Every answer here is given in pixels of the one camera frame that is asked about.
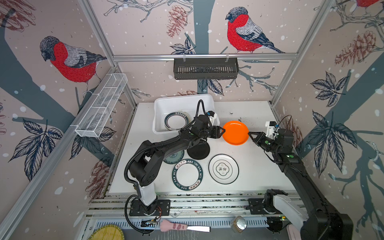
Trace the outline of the orange plate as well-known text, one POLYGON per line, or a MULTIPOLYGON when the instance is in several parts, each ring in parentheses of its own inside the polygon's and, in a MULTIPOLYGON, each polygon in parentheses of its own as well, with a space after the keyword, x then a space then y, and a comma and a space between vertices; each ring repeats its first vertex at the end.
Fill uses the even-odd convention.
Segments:
POLYGON ((230 145, 239 146, 249 139, 249 129, 242 122, 230 121, 223 128, 225 130, 223 138, 230 145))

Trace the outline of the green red rim plate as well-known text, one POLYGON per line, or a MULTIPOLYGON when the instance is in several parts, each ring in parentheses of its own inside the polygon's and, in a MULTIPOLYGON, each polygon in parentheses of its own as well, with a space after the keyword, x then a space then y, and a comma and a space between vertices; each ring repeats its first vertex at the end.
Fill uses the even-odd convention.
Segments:
POLYGON ((178 131, 186 127, 190 122, 190 117, 185 112, 172 112, 166 115, 164 119, 164 125, 169 131, 178 131))

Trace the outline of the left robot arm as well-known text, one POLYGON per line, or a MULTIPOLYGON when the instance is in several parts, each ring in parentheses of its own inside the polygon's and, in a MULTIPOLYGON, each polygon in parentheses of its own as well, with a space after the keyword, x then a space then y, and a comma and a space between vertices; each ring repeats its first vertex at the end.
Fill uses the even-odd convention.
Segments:
POLYGON ((152 214, 158 207, 154 180, 158 176, 164 159, 186 150, 193 160, 202 160, 210 153, 207 139, 219 139, 225 133, 220 126, 214 126, 216 113, 206 111, 203 100, 199 100, 194 119, 181 128, 176 137, 152 143, 144 141, 130 158, 124 169, 124 178, 137 191, 139 209, 152 214))

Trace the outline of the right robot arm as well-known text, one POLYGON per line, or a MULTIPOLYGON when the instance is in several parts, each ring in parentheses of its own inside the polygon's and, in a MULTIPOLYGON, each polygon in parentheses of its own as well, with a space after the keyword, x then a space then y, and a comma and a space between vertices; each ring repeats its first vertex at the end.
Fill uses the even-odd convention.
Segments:
POLYGON ((341 214, 312 181, 301 158, 293 152, 292 131, 279 129, 275 139, 263 132, 249 132, 248 135, 266 154, 272 154, 270 160, 291 181, 306 208, 302 210, 292 203, 286 192, 269 189, 263 202, 253 209, 263 209, 268 214, 282 213, 303 240, 352 239, 353 221, 347 214, 341 214))

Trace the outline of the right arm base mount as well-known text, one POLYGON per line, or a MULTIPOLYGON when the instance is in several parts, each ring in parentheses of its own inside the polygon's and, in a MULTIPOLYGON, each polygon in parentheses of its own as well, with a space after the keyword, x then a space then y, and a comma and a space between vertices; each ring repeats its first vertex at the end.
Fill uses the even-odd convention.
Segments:
POLYGON ((248 203, 249 205, 246 207, 246 209, 250 211, 251 215, 270 214, 270 212, 268 211, 269 203, 265 199, 248 199, 248 203))

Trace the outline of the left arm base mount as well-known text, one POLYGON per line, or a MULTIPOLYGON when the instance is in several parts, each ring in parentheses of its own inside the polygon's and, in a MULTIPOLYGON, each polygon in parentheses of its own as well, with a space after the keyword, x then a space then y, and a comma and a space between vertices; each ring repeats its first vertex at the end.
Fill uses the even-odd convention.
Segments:
POLYGON ((155 200, 149 206, 144 205, 140 200, 132 200, 129 204, 130 217, 144 216, 168 216, 170 214, 170 200, 155 200))

